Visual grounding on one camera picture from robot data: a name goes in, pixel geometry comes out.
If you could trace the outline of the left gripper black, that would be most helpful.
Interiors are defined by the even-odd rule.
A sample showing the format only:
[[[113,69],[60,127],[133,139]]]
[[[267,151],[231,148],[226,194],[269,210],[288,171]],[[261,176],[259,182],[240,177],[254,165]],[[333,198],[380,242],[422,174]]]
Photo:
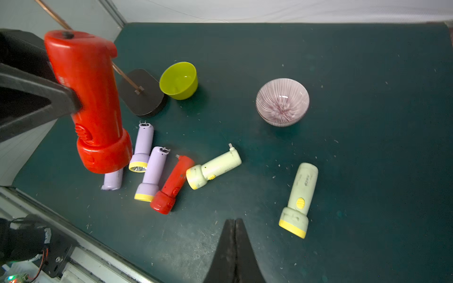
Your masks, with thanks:
[[[1,29],[1,141],[77,113],[76,93],[56,80],[44,40]]]

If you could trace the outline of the red flashlight horizontal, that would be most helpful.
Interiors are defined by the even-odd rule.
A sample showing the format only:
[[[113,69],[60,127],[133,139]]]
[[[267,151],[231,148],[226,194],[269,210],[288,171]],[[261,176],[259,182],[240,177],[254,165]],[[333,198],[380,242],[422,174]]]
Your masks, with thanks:
[[[116,46],[95,35],[63,30],[49,31],[44,45],[57,81],[74,90],[81,104],[71,117],[83,165],[98,174],[124,168],[133,152],[112,66]]]

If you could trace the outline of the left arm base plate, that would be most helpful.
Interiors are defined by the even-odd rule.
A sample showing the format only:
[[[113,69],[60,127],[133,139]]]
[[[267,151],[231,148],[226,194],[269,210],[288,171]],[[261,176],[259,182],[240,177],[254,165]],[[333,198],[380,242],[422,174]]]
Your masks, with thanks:
[[[66,233],[55,228],[39,228],[37,251],[44,256],[41,272],[50,278],[61,277],[77,241]]]

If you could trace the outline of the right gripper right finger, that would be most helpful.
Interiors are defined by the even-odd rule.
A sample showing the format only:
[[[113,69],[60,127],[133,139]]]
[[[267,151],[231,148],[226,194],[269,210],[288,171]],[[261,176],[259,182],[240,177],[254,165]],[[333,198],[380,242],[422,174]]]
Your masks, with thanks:
[[[236,219],[235,224],[235,283],[265,283],[250,243],[244,221]]]

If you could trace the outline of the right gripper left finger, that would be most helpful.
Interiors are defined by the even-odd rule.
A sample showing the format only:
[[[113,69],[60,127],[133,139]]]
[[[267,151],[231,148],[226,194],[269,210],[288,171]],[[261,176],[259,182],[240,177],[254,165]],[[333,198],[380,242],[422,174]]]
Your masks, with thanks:
[[[225,221],[205,283],[233,283],[235,278],[235,220]]]

